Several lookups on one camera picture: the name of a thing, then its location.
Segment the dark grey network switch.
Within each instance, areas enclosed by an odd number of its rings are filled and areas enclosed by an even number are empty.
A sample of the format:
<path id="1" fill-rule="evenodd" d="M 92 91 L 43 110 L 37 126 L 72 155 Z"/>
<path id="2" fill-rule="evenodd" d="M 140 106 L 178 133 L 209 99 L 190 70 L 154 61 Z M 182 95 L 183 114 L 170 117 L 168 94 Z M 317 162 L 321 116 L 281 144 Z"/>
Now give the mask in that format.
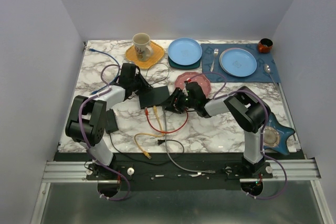
<path id="1" fill-rule="evenodd" d="M 153 88 L 150 91 L 139 95 L 140 108 L 160 106 L 170 96 L 168 86 Z"/>

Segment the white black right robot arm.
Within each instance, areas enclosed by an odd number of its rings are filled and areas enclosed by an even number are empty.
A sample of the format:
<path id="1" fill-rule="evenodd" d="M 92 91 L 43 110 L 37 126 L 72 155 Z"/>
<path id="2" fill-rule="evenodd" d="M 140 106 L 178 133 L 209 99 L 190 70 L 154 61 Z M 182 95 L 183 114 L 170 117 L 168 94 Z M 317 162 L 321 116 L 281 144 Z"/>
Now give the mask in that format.
<path id="1" fill-rule="evenodd" d="M 193 109 L 202 118 L 229 112 L 244 130 L 245 149 L 241 171 L 249 178 L 259 174 L 265 162 L 263 138 L 270 108 L 250 88 L 242 86 L 227 95 L 209 99 L 197 82 L 190 82 L 184 91 L 176 88 L 161 106 L 178 114 Z"/>

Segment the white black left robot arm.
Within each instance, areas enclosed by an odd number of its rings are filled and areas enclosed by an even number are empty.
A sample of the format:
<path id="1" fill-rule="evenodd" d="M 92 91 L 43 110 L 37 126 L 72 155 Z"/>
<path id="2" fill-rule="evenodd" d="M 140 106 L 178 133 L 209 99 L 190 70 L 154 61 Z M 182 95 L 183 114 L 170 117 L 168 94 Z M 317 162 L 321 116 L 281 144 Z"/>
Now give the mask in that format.
<path id="1" fill-rule="evenodd" d="M 86 148 L 87 153 L 99 164 L 98 173 L 104 179 L 112 179 L 117 171 L 112 163 L 113 151 L 102 140 L 107 111 L 134 93 L 141 94 L 152 89 L 137 65 L 124 63 L 116 82 L 107 84 L 101 92 L 90 97 L 78 95 L 73 99 L 65 134 Z"/>

